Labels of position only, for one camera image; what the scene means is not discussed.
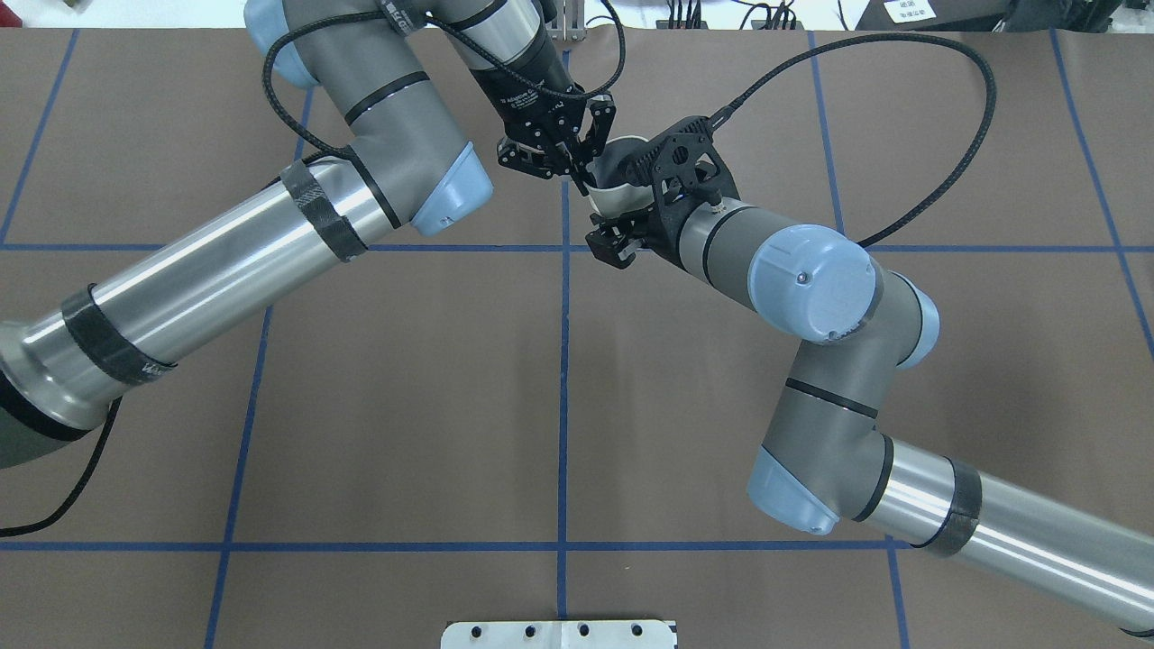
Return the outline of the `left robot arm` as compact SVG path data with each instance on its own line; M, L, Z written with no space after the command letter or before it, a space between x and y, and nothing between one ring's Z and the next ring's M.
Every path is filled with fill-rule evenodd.
M3 323L3 468L100 427L117 398L294 288L411 226L432 237L493 196L409 46L448 33L504 126L503 166L592 185L610 83L574 82L548 1L248 1L275 114L315 148L234 208L29 322Z

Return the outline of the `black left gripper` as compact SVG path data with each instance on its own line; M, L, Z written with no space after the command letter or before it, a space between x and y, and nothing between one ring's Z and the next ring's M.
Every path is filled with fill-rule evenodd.
M589 130L576 144L572 141L580 130L585 103L544 94L544 89L580 94L547 33L535 33L529 49L507 66L529 79L533 87L522 85L505 70L474 70L478 85L504 124L507 137L499 140L496 147L499 164L539 179L567 177L580 196L589 196L589 178L609 144L617 103L610 94L593 96L589 100ZM560 135L570 142L537 142L535 132Z

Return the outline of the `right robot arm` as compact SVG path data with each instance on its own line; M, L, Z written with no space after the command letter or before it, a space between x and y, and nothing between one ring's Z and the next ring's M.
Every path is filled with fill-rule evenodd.
M735 197L591 201L589 245L625 267L647 248L799 340L747 497L801 534L845 520L1103 617L1151 642L1149 535L879 431L894 375L939 340L932 299L842 233Z

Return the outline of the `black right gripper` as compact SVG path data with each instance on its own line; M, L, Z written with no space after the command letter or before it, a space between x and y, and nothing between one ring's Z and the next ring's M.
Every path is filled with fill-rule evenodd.
M644 247L683 268L680 239L698 208L700 200L677 200L670 206L654 201L652 206L625 211L593 211L590 221L597 229L585 234L585 243L594 259L615 270L625 270Z

